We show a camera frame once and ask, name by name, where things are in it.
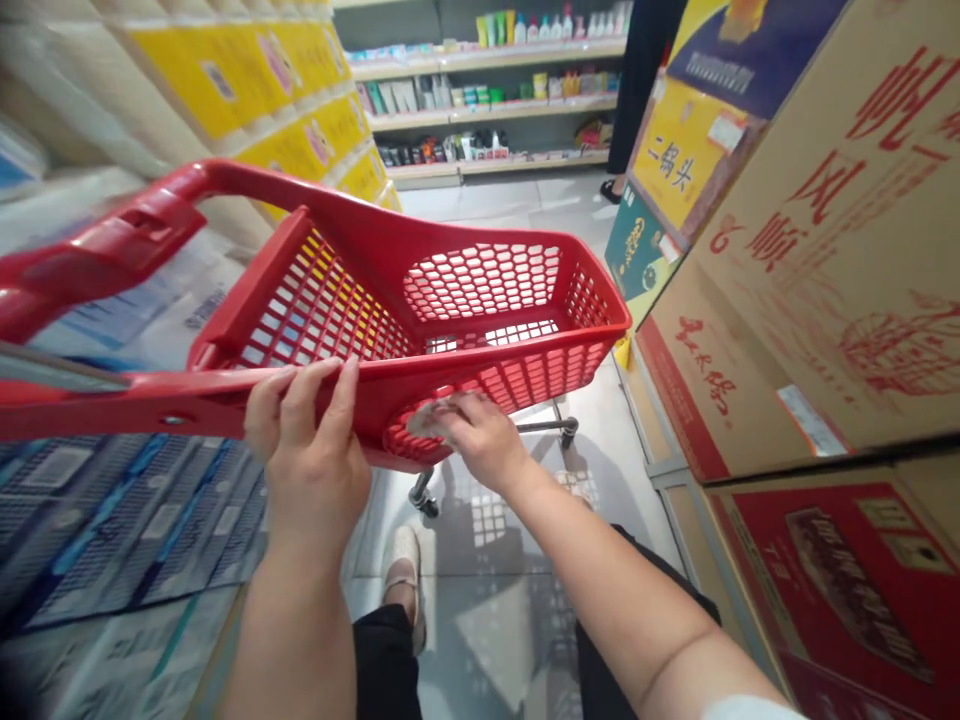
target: hand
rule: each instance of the hand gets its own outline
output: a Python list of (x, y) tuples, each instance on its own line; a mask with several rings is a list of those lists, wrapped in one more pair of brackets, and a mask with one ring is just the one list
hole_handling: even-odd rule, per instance
[(352, 429), (355, 356), (343, 364), (330, 406), (317, 423), (317, 392), (340, 365), (330, 358), (264, 380), (250, 393), (244, 422), (247, 443), (266, 465), (270, 552), (331, 577), (339, 577), (371, 477)]
[(439, 410), (437, 422), (453, 438), (473, 476), (506, 497), (524, 468), (533, 462), (517, 426), (489, 398), (457, 393), (450, 400), (459, 412)]

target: white sleeve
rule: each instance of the white sleeve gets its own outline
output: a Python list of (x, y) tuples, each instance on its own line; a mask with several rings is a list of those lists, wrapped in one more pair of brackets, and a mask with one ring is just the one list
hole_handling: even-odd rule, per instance
[(733, 695), (708, 707), (702, 720), (804, 720), (804, 717), (770, 700)]

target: floor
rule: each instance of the floor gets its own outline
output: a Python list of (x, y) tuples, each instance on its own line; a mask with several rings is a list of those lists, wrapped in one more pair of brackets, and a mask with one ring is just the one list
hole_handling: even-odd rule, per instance
[[(602, 256), (616, 214), (596, 194), (603, 178), (585, 172), (409, 191), (401, 202), (405, 212), (438, 222), (572, 232)], [(555, 432), (524, 435), (533, 456), (558, 481), (577, 483), (604, 519), (623, 525), (682, 572), (663, 506), (643, 470), (612, 356), (589, 386), (514, 419), (552, 420), (557, 409), (580, 421), (573, 446), (561, 452)], [(550, 560), (458, 456), (443, 462), (430, 484), (439, 518), (423, 519), (409, 504), (413, 481), (412, 475), (378, 472), (355, 539), (347, 599), (354, 618), (379, 604), (384, 546), (397, 527), (413, 525), (426, 598), (419, 687), (424, 718), (582, 717), (574, 612)]]

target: red shopping basket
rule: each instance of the red shopping basket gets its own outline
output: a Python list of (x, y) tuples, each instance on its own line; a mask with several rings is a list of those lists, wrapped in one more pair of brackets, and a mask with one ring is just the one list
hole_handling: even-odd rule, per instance
[[(354, 429), (371, 462), (442, 460), (407, 433), (425, 402), (486, 392), (507, 413), (593, 379), (630, 316), (580, 240), (440, 225), (294, 178), (205, 160), (163, 178), (72, 239), (0, 259), (0, 340), (25, 343), (72, 306), (143, 282), (240, 195), (290, 212), (193, 344), (184, 372), (123, 376), (122, 391), (0, 382), (0, 440), (94, 433), (243, 436), (271, 368), (361, 359)], [(318, 398), (318, 412), (330, 387)]]

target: left hand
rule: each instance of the left hand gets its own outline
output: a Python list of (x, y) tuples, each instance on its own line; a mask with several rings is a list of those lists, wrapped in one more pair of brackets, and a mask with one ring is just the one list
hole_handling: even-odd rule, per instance
[[(330, 406), (318, 422), (317, 392), (341, 364)], [(370, 495), (370, 465), (352, 427), (358, 373), (355, 356), (346, 363), (330, 358), (285, 368), (253, 389), (244, 421), (246, 441), (266, 465), (268, 552), (331, 577), (339, 577)]]

